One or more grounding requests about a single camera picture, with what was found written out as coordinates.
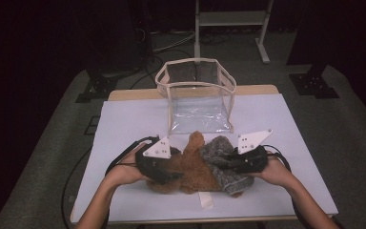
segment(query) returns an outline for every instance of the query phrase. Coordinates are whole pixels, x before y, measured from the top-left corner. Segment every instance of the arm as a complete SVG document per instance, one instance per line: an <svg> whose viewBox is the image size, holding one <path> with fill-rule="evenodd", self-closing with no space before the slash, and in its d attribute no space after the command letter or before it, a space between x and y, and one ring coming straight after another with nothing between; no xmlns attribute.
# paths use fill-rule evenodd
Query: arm
<svg viewBox="0 0 366 229"><path fill-rule="evenodd" d="M142 146L144 144L132 150L120 163L135 163L135 153ZM115 166L99 184L96 193L91 199L91 203L76 224L75 229L100 228L108 214L112 196L117 187L123 184L134 183L140 179L146 179L146 177L137 168L127 165Z"/></svg>
<svg viewBox="0 0 366 229"><path fill-rule="evenodd" d="M315 202L304 185L277 158L270 156L268 165L261 173L249 175L262 178L287 190L301 215L313 228L338 228Z"/></svg>

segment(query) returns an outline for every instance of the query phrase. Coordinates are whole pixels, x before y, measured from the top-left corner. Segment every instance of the clear plastic container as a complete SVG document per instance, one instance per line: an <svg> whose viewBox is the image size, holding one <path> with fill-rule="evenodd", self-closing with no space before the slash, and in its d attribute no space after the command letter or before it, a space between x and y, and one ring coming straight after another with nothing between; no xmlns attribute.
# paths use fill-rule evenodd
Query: clear plastic container
<svg viewBox="0 0 366 229"><path fill-rule="evenodd" d="M155 82L169 101L169 135L234 131L230 115L236 82L217 60L166 62Z"/></svg>

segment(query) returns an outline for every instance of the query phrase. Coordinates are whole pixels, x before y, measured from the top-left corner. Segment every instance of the hand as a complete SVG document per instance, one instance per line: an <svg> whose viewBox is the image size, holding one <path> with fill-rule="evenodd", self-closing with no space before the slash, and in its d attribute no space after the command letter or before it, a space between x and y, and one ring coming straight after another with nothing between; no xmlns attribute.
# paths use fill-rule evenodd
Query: hand
<svg viewBox="0 0 366 229"><path fill-rule="evenodd" d="M139 170L135 167L135 154L141 149L145 143L141 143L138 147L130 151L123 159L119 162L120 164L132 165L116 165L112 168L103 179L103 182L110 184L112 187L117 187L122 184L135 183L138 180L148 179L142 175Z"/></svg>
<svg viewBox="0 0 366 229"><path fill-rule="evenodd" d="M296 177L275 156L269 156L268 159L267 166L261 173L249 173L246 175L262 178L273 185L279 185L284 188L291 187L294 182L297 182Z"/></svg>

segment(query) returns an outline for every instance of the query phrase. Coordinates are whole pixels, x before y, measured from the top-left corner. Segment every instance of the stuffed toy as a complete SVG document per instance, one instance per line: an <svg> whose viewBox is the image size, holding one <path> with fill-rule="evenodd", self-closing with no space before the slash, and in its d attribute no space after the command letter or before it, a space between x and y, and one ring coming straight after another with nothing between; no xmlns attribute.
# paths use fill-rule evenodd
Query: stuffed toy
<svg viewBox="0 0 366 229"><path fill-rule="evenodd" d="M238 175L232 170L221 170L217 166L224 163L233 151L234 147L224 136L218 136L206 145L204 136L194 132L183 153L171 148L171 158L159 163L162 169L183 176L166 184L148 180L147 185L163 194L176 190L186 194L225 191L234 198L240 197L254 179Z"/></svg>

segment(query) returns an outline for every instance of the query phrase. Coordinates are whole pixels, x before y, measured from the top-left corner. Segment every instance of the gray carpet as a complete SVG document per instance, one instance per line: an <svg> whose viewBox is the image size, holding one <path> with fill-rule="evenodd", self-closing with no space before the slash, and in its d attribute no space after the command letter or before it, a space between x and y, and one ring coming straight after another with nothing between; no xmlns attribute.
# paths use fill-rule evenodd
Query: gray carpet
<svg viewBox="0 0 366 229"><path fill-rule="evenodd" d="M323 73L335 88L338 99L315 99L297 94L290 73L305 73L310 66L286 66L295 33L268 32L265 40L270 65L261 62L254 38L256 34L231 35L230 40L215 46L202 46L203 57L217 59L239 85L274 84L283 94L319 172L322 174L338 208L337 218L347 229L366 228L366 108L351 89L347 78L328 66ZM157 48L182 37L155 35ZM175 48L193 55L193 46ZM164 61L187 58L183 52L164 52ZM160 66L158 59L149 72ZM123 78L117 89L128 89L145 72ZM75 103L89 82L86 72L75 77L65 92L10 199L0 214L0 228L66 228L73 201L89 158L94 126L91 119L100 115L104 99ZM153 88L149 77L134 87ZM110 226L135 228L136 225ZM296 220L271 221L267 228L302 228ZM196 228L195 224L151 225L148 228ZM256 228L250 223L206 224L203 228Z"/></svg>

